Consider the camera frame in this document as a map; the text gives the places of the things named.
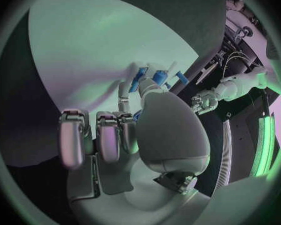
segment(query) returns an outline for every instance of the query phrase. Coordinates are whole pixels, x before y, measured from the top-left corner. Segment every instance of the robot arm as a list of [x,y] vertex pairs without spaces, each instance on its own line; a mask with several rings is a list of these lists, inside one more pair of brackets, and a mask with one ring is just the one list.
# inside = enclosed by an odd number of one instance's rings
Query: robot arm
[[270,88],[281,94],[275,72],[268,67],[255,67],[249,73],[225,77],[216,88],[203,90],[192,98],[192,109],[199,115],[208,113],[218,106],[218,101],[232,101],[246,95],[251,88]]

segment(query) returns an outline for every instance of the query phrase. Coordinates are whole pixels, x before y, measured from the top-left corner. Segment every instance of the green led strip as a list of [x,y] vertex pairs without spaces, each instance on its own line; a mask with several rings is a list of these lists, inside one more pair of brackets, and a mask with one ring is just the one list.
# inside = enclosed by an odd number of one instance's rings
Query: green led strip
[[259,119],[258,144],[250,176],[261,176],[270,170],[275,145],[275,120],[267,116]]

